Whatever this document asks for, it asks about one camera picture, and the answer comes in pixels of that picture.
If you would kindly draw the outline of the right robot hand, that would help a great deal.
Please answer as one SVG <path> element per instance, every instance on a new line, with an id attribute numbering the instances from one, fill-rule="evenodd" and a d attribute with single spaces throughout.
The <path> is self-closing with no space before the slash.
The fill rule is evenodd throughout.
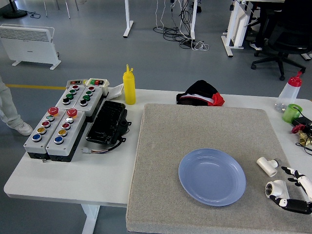
<path id="1" fill-rule="evenodd" d="M 310 215 L 312 213 L 312 181 L 304 174 L 301 174 L 298 170 L 285 166 L 282 166 L 281 169 L 285 171 L 285 173 L 295 177 L 288 178 L 288 180 L 290 182 L 294 182 L 296 186 L 301 187 L 304 190 L 309 198 L 309 202 L 297 199 L 281 198 L 273 195 L 272 193 L 267 195 L 267 197 L 284 210 Z"/>

